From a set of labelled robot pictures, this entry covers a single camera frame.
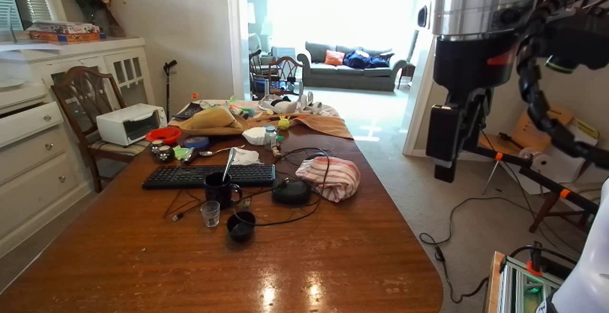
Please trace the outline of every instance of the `metal cylinder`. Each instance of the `metal cylinder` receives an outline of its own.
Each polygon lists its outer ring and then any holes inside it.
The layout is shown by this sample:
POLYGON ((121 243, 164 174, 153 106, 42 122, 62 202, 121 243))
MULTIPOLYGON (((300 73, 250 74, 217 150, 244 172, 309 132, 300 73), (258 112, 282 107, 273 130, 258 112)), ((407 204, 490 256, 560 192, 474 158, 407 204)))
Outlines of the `metal cylinder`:
POLYGON ((535 0, 433 0, 431 31, 447 39, 485 38, 524 24, 535 0))

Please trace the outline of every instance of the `blue tape roll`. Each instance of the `blue tape roll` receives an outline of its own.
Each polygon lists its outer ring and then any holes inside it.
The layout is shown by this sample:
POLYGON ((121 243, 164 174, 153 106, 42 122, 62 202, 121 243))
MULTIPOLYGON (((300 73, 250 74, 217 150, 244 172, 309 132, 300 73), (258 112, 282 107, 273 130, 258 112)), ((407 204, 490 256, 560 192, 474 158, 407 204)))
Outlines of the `blue tape roll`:
POLYGON ((190 137, 184 140, 184 148, 205 148, 209 145, 207 137, 190 137))

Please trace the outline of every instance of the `black cup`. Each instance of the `black cup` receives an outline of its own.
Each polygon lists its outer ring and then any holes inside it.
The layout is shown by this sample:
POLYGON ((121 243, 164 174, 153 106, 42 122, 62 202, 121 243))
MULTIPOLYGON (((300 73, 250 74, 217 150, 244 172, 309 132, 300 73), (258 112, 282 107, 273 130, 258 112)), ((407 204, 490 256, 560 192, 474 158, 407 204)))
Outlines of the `black cup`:
POLYGON ((254 225, 252 224, 256 224, 256 217, 251 212, 237 212, 236 214, 231 215, 226 222, 228 235, 230 235, 231 239, 235 242, 242 243, 249 241, 254 234, 254 225))
POLYGON ((211 173, 205 177, 205 199, 220 203, 220 209, 229 208, 233 204, 233 191, 239 194, 239 200, 243 197, 241 188, 230 183, 230 175, 226 175, 222 181, 224 173, 211 173))

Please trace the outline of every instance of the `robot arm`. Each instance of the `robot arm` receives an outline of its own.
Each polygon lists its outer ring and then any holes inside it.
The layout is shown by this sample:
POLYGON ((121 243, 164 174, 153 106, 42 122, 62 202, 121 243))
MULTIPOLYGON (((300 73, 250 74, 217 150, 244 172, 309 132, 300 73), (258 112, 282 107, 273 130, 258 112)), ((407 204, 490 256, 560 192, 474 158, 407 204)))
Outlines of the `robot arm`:
MULTIPOLYGON (((477 146, 494 87, 509 80, 516 52, 522 98, 537 127, 569 155, 609 168, 609 153, 574 142, 565 127, 548 117, 537 85, 537 57, 551 56, 547 66, 563 72, 577 64, 602 68, 609 61, 609 17, 605 12, 561 11, 575 1, 550 0, 533 9, 535 0, 433 0, 433 80, 448 89, 444 105, 431 109, 426 154, 435 161, 435 178, 452 182, 461 150, 477 146)), ((426 23, 423 18, 420 25, 426 23)))

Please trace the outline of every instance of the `gray sofa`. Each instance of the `gray sofa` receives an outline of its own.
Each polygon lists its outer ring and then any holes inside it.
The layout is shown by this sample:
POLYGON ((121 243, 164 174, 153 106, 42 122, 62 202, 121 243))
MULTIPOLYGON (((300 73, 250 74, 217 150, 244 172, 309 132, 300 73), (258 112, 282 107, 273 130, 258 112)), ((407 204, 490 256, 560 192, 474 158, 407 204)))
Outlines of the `gray sofa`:
POLYGON ((333 46, 306 42, 306 49, 298 54, 298 61, 303 64, 303 85, 313 87, 333 87, 350 89, 393 90, 399 70, 406 68, 407 62, 397 55, 389 59, 388 68, 355 69, 348 66, 330 66, 324 64, 326 50, 340 51, 345 55, 353 50, 361 50, 370 56, 379 56, 387 50, 372 50, 362 47, 333 46))

